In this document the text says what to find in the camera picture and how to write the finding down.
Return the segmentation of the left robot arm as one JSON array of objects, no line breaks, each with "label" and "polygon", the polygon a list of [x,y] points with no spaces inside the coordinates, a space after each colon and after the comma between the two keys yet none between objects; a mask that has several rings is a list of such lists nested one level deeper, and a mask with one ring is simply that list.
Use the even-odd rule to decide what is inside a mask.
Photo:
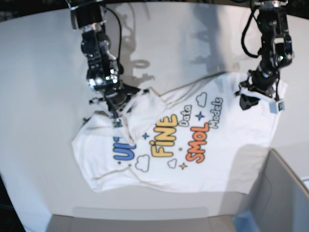
[{"label": "left robot arm", "polygon": [[[294,59],[292,37],[287,22],[286,0],[252,0],[251,14],[243,30],[241,46],[251,58],[261,58],[255,70],[248,70],[248,77],[239,83],[235,93],[240,97],[242,110],[256,106],[260,101],[269,104],[270,111],[277,114],[284,110],[283,99],[279,95],[281,69],[289,66]],[[261,32],[261,48],[257,54],[248,51],[245,36],[252,20]]]}]

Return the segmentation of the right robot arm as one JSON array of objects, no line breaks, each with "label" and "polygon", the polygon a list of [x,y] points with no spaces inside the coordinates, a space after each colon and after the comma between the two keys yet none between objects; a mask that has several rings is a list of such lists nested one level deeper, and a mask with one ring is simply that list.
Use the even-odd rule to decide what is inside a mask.
[{"label": "right robot arm", "polygon": [[111,40],[106,33],[107,12],[115,12],[103,0],[69,0],[71,25],[82,33],[81,52],[87,59],[86,81],[90,89],[101,95],[93,98],[90,104],[107,104],[107,115],[119,118],[119,113],[138,94],[149,93],[125,84],[120,76],[124,68],[120,55],[111,53]]}]

